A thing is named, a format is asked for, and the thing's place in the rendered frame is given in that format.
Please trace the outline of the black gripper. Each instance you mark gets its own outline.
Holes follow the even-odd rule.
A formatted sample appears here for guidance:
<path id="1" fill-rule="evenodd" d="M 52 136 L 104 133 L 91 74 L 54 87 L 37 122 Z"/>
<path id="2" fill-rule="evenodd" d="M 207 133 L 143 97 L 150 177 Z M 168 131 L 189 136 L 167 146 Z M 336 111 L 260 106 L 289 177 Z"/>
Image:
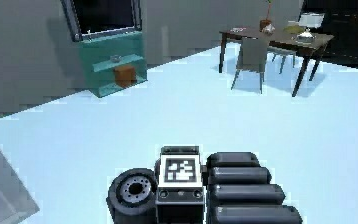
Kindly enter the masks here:
<path id="1" fill-rule="evenodd" d="M 156 224 L 154 172 L 129 169 L 117 176 L 108 189 L 107 206 L 114 224 Z"/>

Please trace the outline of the orange brown box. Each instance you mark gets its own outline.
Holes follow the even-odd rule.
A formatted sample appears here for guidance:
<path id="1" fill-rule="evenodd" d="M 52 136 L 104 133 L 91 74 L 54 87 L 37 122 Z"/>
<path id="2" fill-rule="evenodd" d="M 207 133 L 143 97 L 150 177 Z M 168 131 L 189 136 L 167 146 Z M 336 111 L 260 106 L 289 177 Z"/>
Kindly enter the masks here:
<path id="1" fill-rule="evenodd" d="M 126 88 L 136 82 L 136 71 L 132 65 L 123 65 L 114 69 L 115 83 Z"/>

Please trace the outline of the teal open shelf unit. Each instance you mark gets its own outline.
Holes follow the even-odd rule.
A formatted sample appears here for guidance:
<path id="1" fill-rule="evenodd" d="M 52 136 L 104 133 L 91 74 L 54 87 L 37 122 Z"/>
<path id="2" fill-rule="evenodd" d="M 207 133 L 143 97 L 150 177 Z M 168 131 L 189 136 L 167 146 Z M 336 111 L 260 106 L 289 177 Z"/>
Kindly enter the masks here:
<path id="1" fill-rule="evenodd" d="M 84 40 L 79 56 L 86 88 L 99 98 L 147 80 L 141 32 Z"/>

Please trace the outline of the grey furniture corner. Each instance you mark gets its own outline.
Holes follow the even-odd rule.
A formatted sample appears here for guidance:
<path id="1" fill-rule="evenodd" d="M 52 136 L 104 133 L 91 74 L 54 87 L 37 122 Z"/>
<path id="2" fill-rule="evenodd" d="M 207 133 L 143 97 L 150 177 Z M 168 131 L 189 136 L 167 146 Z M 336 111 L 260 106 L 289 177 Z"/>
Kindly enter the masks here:
<path id="1" fill-rule="evenodd" d="M 38 211 L 37 203 L 0 150 L 0 224 L 20 224 Z"/>

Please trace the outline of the black television set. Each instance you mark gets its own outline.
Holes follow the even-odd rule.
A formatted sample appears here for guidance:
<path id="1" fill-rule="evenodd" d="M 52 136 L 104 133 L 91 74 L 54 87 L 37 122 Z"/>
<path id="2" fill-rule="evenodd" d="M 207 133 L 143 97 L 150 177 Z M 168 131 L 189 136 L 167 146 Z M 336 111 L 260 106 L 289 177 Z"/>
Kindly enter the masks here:
<path id="1" fill-rule="evenodd" d="M 141 0 L 60 0 L 73 42 L 142 30 Z"/>

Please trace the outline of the grey dining chair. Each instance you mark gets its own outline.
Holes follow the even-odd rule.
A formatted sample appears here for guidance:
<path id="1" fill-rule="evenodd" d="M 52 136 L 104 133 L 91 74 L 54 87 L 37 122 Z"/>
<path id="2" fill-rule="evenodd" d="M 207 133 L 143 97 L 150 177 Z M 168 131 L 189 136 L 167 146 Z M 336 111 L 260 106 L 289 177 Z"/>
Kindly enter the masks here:
<path id="1" fill-rule="evenodd" d="M 271 59 L 272 62 L 275 61 L 275 58 L 277 56 L 281 57 L 281 64 L 280 64 L 279 73 L 283 72 L 284 64 L 285 64 L 286 58 L 288 56 L 292 57 L 292 67 L 295 67 L 295 63 L 296 63 L 296 52 L 295 51 L 282 49 L 282 48 L 277 48 L 277 47 L 272 47 L 272 46 L 270 46 L 268 48 L 268 51 L 273 54 L 273 57 Z"/>
<path id="2" fill-rule="evenodd" d="M 235 87 L 240 72 L 249 71 L 255 72 L 259 75 L 259 92 L 263 92 L 268 47 L 269 42 L 266 39 L 248 37 L 243 37 L 241 39 L 241 45 L 231 89 Z"/>

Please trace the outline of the dark brown dining table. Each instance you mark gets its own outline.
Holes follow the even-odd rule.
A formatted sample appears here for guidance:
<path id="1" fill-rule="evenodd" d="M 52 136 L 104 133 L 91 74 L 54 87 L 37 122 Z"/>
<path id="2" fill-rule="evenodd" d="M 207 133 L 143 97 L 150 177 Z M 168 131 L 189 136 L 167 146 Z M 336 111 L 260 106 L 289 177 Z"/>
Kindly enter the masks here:
<path id="1" fill-rule="evenodd" d="M 296 55 L 303 58 L 302 66 L 299 71 L 292 96 L 298 93 L 304 74 L 307 70 L 308 63 L 311 59 L 315 61 L 309 80 L 312 81 L 316 70 L 320 64 L 322 56 L 329 42 L 334 38 L 333 35 L 313 33 L 314 41 L 312 43 L 301 43 L 297 40 L 296 34 L 290 34 L 286 31 L 275 30 L 273 34 L 266 35 L 257 28 L 245 27 L 242 31 L 234 32 L 232 29 L 220 31 L 221 44 L 219 56 L 219 72 L 223 70 L 224 54 L 228 40 L 241 40 L 242 38 L 265 38 L 269 41 L 269 45 L 281 49 L 292 50 Z"/>

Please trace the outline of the olive green plate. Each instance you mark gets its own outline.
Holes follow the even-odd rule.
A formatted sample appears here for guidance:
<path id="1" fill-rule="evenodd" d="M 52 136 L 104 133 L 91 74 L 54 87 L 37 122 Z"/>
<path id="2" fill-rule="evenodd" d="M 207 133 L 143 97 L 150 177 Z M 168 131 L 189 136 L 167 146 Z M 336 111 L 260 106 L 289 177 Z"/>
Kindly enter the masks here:
<path id="1" fill-rule="evenodd" d="M 298 25 L 293 25 L 293 26 L 285 27 L 284 31 L 289 34 L 300 34 L 300 33 L 303 33 L 305 31 L 305 29 Z"/>

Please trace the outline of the silver kettle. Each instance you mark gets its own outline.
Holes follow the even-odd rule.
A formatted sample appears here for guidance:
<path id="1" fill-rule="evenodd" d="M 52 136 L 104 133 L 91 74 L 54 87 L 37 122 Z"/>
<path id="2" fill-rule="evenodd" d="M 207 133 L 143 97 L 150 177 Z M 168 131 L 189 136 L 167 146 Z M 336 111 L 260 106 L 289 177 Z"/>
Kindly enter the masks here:
<path id="1" fill-rule="evenodd" d="M 312 43 L 315 37 L 312 35 L 309 29 L 297 35 L 296 40 L 303 43 Z"/>

